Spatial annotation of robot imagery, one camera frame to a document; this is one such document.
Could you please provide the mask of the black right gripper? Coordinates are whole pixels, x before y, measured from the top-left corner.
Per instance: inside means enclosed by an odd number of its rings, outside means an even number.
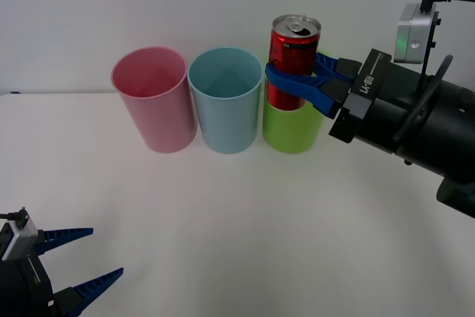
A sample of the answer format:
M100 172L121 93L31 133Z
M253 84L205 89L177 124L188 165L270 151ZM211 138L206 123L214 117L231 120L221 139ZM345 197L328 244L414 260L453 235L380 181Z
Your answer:
M376 100L391 59L372 49L362 65L317 52L312 76L284 73L271 64L266 65L266 76L279 90L305 99L325 117L334 119L342 107L329 135L350 143Z

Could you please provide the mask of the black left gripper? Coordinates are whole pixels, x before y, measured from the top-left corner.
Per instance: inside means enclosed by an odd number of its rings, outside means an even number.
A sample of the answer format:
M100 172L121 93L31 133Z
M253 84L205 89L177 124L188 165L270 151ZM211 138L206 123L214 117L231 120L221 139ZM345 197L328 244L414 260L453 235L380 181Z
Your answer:
M36 255L1 262L1 316L77 317L123 274L121 267L75 287L53 294L48 274L38 255L92 235L93 228L38 231Z

